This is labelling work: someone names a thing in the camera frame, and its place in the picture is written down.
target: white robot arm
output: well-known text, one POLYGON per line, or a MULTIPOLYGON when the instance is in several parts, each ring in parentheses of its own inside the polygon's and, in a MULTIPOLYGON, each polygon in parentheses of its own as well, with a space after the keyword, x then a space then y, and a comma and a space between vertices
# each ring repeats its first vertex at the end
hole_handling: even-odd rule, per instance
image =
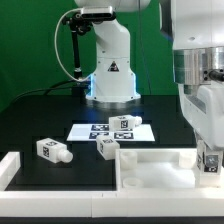
POLYGON ((224 151, 224 1, 171 0, 175 82, 195 130, 200 185, 219 186, 224 151))
MULTIPOLYGON (((113 12, 144 9, 150 0, 75 0, 81 17, 91 20, 110 17, 113 12)), ((130 34, 116 19, 92 22, 96 33, 97 62, 91 75, 91 91, 86 96, 89 104, 100 107, 122 108, 140 98, 136 92, 136 76, 130 68, 130 34)))

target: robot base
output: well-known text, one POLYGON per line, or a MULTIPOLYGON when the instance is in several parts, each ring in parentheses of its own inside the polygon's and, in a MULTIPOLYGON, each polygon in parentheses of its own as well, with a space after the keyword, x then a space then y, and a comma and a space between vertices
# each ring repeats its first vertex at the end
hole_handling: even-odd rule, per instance
POLYGON ((88 106, 102 109, 125 109, 129 107, 139 106, 141 104, 141 98, 133 99, 126 102, 103 102, 86 98, 85 103, 88 106))
MULTIPOLYGON (((116 151, 116 191, 1 189, 0 217, 223 216, 223 185, 195 187, 193 170, 179 167, 180 152, 184 149, 132 150, 138 154, 134 170, 120 168, 120 155, 125 149, 116 151), (124 180, 133 175, 144 184, 132 181, 129 186, 124 185, 124 180)), ((10 153, 0 162, 1 186, 6 187, 14 176, 20 166, 19 158, 19 153, 10 153)))

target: white block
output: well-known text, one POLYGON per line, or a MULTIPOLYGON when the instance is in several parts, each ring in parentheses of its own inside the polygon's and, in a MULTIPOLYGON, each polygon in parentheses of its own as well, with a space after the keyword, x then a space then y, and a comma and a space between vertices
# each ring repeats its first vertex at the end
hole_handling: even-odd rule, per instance
POLYGON ((53 163, 69 163, 73 159, 73 154, 67 150, 65 144, 50 138, 37 141, 37 155, 53 163))
POLYGON ((115 150, 120 148, 111 136, 98 135, 96 138, 97 150, 105 160, 115 159, 115 150))
POLYGON ((141 117, 131 115, 122 115, 118 117, 109 117, 110 131, 120 131, 125 129, 134 129, 142 123, 141 117))

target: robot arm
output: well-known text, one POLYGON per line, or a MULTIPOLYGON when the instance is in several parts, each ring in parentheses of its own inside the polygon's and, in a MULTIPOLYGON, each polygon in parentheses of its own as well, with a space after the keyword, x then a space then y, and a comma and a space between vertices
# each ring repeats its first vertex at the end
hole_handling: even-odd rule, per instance
POLYGON ((79 7, 108 7, 116 12, 133 12, 145 9, 151 0, 75 0, 79 7))
POLYGON ((224 151, 224 1, 161 0, 170 5, 174 76, 194 128, 198 182, 220 186, 224 151))

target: white cube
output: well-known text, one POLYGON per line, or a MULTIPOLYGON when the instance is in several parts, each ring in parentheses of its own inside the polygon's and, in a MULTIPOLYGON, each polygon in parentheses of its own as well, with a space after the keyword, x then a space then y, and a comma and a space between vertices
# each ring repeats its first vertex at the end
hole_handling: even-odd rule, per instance
POLYGON ((96 138, 97 150, 105 160, 115 159, 115 150, 120 148, 111 136, 98 135, 96 138))
POLYGON ((73 154, 67 150, 65 144, 50 138, 37 141, 37 155, 53 163, 69 163, 73 159, 73 154))

